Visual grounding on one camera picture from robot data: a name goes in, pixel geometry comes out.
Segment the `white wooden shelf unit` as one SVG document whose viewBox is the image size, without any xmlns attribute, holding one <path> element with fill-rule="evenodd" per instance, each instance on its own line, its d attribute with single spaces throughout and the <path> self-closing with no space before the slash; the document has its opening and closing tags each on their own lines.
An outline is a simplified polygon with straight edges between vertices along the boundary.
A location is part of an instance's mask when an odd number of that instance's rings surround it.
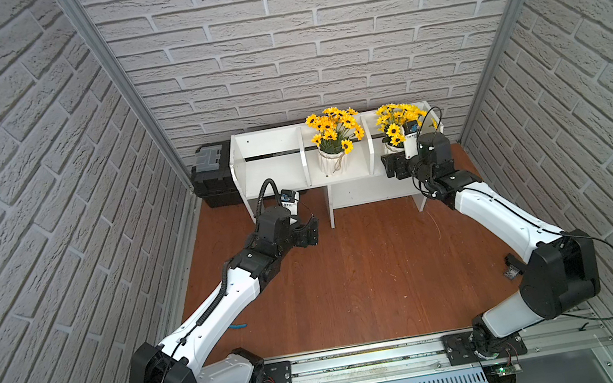
<svg viewBox="0 0 613 383">
<path fill-rule="evenodd" d="M 411 180 L 387 178 L 380 158 L 386 153 L 383 135 L 376 125 L 374 111 L 362 112 L 357 121 L 366 133 L 345 156 L 345 168 L 335 175 L 321 165 L 320 154 L 311 142 L 314 130 L 306 124 L 294 124 L 254 133 L 232 136 L 230 172 L 248 212 L 255 217 L 260 187 L 273 179 L 279 189 L 298 192 L 312 188 L 325 190 L 330 226 L 335 226 L 335 211 L 351 206 L 412 198 L 423 210 L 427 199 Z"/>
</svg>

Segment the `sunflower pot ribbed white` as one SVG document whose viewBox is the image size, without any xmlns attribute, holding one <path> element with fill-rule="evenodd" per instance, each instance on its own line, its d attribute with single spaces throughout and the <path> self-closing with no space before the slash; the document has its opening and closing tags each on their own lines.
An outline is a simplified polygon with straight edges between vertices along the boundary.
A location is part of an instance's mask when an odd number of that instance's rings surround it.
<svg viewBox="0 0 613 383">
<path fill-rule="evenodd" d="M 385 104 L 375 112 L 377 118 L 376 125 L 384 136 L 382 138 L 384 152 L 388 155 L 404 151 L 403 124 L 417 120 L 419 122 L 419 132 L 422 132 L 426 120 L 429 118 L 429 110 L 409 103 Z"/>
</svg>

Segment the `aluminium mounting rail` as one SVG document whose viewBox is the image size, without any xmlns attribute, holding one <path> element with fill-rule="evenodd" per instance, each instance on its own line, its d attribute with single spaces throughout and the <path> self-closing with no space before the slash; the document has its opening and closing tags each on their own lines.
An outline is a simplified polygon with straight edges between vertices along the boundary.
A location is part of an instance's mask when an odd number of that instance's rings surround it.
<svg viewBox="0 0 613 383">
<path fill-rule="evenodd" d="M 315 351 L 267 359 L 265 363 L 290 360 L 293 383 L 385 383 L 474 366 L 517 365 L 529 358 L 613 345 L 606 325 L 559 317 L 519 332 L 528 350 L 525 355 L 453 367 L 440 340 L 446 334 L 452 333 Z"/>
</svg>

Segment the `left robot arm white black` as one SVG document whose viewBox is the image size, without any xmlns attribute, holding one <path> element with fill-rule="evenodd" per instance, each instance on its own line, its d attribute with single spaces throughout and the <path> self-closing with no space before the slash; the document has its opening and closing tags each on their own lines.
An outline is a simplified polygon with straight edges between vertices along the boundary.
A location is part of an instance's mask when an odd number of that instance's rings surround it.
<svg viewBox="0 0 613 383">
<path fill-rule="evenodd" d="M 160 343 L 144 342 L 131 356 L 128 383 L 275 383 L 265 360 L 237 348 L 223 360 L 207 358 L 236 318 L 266 289 L 294 248 L 319 241 L 319 220 L 302 221 L 300 194 L 264 180 L 256 205 L 256 224 L 244 248 L 225 262 L 222 279 L 179 328 Z"/>
</svg>

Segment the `black grey toolbox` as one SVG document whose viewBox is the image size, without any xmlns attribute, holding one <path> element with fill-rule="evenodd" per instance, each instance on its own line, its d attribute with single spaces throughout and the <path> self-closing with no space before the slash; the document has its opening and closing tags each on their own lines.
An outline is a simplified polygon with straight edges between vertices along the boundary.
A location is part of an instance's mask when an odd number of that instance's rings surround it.
<svg viewBox="0 0 613 383">
<path fill-rule="evenodd" d="M 191 182 L 194 193 L 210 208 L 242 203 L 230 171 L 230 141 L 206 144 L 195 152 Z"/>
</svg>

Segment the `sunflower pot with twine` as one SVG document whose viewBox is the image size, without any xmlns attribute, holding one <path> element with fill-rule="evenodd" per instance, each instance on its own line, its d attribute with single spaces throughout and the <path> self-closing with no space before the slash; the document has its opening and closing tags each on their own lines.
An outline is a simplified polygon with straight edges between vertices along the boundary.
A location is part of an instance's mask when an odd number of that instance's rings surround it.
<svg viewBox="0 0 613 383">
<path fill-rule="evenodd" d="M 315 131 L 311 142 L 318 149 L 323 173 L 330 177 L 345 172 L 354 143 L 363 141 L 366 134 L 358 112 L 353 108 L 326 108 L 321 114 L 308 116 L 305 124 Z"/>
</svg>

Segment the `right green circuit board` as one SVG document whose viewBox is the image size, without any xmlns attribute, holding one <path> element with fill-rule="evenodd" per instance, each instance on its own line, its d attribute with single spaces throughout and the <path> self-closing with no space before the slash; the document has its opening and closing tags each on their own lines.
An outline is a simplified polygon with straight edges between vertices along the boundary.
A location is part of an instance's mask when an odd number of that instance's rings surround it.
<svg viewBox="0 0 613 383">
<path fill-rule="evenodd" d="M 522 367 L 517 364 L 505 364 L 505 365 L 496 365 L 489 369 L 490 375 L 495 375 L 499 377 L 506 377 L 511 375 L 516 375 L 517 373 L 522 371 Z"/>
</svg>

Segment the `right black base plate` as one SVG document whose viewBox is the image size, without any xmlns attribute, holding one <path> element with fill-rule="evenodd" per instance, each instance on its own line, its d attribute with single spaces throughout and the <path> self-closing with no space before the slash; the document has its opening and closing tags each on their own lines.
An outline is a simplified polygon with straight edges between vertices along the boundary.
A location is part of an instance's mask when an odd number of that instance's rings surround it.
<svg viewBox="0 0 613 383">
<path fill-rule="evenodd" d="M 440 338 L 448 361 L 453 367 L 466 363 L 486 362 L 528 353 L 517 333 L 507 337 L 493 337 L 482 329 L 446 334 Z"/>
</svg>

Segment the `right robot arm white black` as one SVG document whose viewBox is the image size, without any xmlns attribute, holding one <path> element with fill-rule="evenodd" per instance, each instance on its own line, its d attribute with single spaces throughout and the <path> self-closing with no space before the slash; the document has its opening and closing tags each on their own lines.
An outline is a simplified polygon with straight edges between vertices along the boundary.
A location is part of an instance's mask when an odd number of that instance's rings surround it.
<svg viewBox="0 0 613 383">
<path fill-rule="evenodd" d="M 466 348 L 480 360 L 504 357 L 521 330 L 570 316 L 573 308 L 597 296 L 601 281 L 595 252 L 597 237 L 565 231 L 522 210 L 470 171 L 455 166 L 451 143 L 431 110 L 385 105 L 377 124 L 400 152 L 382 156 L 388 177 L 411 180 L 426 199 L 437 200 L 470 217 L 510 246 L 508 274 L 519 276 L 519 290 L 476 317 Z"/>
</svg>

